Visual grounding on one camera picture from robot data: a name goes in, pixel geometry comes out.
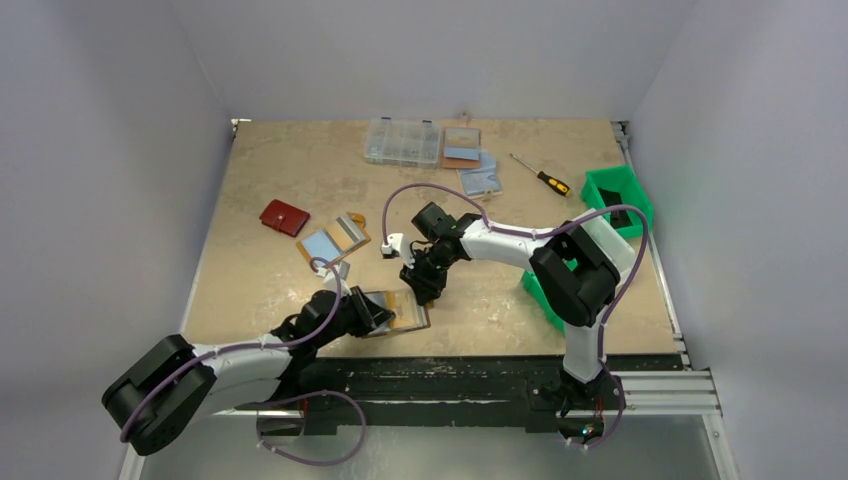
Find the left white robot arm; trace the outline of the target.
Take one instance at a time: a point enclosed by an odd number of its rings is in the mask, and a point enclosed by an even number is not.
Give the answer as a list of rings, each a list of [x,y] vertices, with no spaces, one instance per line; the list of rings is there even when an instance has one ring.
[[[193,421],[244,405],[302,407],[302,372],[321,348],[349,335],[366,337],[395,317],[385,300],[358,287],[319,290],[270,333],[245,343],[191,344],[172,334],[108,386],[101,404],[120,439],[147,456],[172,443]]]

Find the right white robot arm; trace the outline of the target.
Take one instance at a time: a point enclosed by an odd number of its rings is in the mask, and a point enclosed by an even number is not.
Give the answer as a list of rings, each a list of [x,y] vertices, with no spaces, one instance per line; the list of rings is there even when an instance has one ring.
[[[414,249],[403,234],[384,237],[381,253],[403,261],[401,279],[418,304],[440,298],[449,269],[459,261],[485,260],[532,273],[549,307],[565,324],[562,374],[579,386],[597,382],[604,359],[600,333],[637,260],[633,248],[594,210],[557,228],[530,229],[460,218],[429,203],[412,220],[425,238]]]

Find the brown leather card holder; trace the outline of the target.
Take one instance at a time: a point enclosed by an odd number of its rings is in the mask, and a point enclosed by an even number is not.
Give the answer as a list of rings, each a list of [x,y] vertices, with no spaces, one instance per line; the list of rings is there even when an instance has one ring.
[[[411,290],[394,290],[388,292],[388,305],[395,312],[395,319],[391,322],[390,330],[385,335],[368,335],[368,337],[380,337],[395,335],[417,330],[423,330],[431,326],[429,311],[425,306],[419,306]]]

